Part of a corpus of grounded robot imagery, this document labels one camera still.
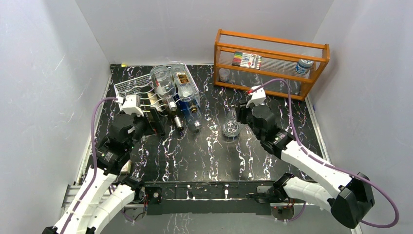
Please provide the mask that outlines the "brown wine bottle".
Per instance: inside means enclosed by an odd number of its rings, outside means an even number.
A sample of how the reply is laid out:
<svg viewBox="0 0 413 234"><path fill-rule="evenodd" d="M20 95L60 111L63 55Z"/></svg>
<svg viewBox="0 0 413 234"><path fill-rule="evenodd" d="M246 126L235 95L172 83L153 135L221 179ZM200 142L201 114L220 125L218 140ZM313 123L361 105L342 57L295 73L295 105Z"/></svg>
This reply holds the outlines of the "brown wine bottle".
<svg viewBox="0 0 413 234"><path fill-rule="evenodd" d="M169 96L167 98L163 97L162 102L163 102L163 105L164 105L168 115L173 120L177 130L180 131L180 132L183 131L184 126L183 126L181 118L178 114L178 106L177 106L175 100L171 96Z"/></svg>

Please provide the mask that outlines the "dark green bottle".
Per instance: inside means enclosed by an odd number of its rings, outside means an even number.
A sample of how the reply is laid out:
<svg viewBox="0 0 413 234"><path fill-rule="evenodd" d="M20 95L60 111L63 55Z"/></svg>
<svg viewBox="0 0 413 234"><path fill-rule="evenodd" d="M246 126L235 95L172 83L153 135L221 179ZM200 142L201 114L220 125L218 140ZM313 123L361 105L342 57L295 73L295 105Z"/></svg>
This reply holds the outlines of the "dark green bottle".
<svg viewBox="0 0 413 234"><path fill-rule="evenodd" d="M149 91L147 93L143 93L141 99L146 109L155 108L161 116L167 116L166 110L163 107L163 103L159 100L155 92Z"/></svg>

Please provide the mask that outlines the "round clear glass bottle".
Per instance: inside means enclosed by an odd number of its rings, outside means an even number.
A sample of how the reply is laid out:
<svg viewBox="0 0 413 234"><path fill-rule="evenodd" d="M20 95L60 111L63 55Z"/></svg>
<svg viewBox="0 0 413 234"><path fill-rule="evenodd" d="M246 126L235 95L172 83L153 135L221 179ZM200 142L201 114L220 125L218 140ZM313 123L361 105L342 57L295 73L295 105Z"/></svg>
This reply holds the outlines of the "round clear glass bottle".
<svg viewBox="0 0 413 234"><path fill-rule="evenodd" d="M169 69L163 65L155 66L151 69L150 76L155 81L158 96L166 102L171 111L176 111L176 87Z"/></svg>

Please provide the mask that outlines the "dark bottle black foil top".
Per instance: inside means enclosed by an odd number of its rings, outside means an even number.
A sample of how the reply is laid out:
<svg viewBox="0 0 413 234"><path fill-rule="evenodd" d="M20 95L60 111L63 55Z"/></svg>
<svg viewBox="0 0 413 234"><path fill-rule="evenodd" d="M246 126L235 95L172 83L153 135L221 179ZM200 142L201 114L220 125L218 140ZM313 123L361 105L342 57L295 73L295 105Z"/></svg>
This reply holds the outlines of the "dark bottle black foil top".
<svg viewBox="0 0 413 234"><path fill-rule="evenodd" d="M188 105L191 113L198 112L198 91L195 87L193 79L190 73L187 71L186 66L181 63L173 64L170 67L172 79L177 88L177 94L181 102L185 102Z"/></svg>

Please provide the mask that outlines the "clear bottle silver cap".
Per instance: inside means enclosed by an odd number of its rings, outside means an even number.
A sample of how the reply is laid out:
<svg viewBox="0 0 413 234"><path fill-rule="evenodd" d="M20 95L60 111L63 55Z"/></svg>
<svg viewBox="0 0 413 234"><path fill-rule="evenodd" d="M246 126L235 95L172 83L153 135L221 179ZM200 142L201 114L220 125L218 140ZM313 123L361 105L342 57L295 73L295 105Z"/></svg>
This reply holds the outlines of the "clear bottle silver cap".
<svg viewBox="0 0 413 234"><path fill-rule="evenodd" d="M225 137L235 138L238 137L241 131L245 129L245 125L237 121L237 111L235 108L231 109L222 125L222 133Z"/></svg>

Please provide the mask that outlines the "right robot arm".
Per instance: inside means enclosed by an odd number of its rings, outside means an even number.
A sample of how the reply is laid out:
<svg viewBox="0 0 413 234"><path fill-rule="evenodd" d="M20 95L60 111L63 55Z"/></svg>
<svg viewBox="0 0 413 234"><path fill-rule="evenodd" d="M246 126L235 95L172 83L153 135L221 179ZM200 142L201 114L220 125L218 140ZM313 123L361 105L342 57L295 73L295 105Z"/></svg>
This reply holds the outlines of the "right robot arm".
<svg viewBox="0 0 413 234"><path fill-rule="evenodd" d="M315 204L328 211L340 224L355 228L374 206L372 187L362 173L348 175L332 169L332 165L318 156L310 157L310 150L276 124L276 116L265 105L240 101L236 107L237 121L247 124L263 149L287 162L312 178L302 180L284 173L265 192L257 192L255 199L265 202L286 202L290 198Z"/></svg>

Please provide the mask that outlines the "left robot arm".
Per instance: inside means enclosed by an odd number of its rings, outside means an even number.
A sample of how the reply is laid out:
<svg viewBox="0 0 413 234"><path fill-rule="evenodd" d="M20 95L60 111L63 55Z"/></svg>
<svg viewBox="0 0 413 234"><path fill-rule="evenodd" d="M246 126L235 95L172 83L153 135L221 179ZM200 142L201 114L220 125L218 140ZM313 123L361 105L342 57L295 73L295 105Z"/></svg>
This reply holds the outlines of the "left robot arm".
<svg viewBox="0 0 413 234"><path fill-rule="evenodd" d="M160 131L154 109L142 114L122 110L110 125L109 133L93 146L93 163L87 176L60 220L43 230L45 234L99 234L127 204L145 198L143 180L129 175L105 200L105 192L130 160L135 144L143 136Z"/></svg>

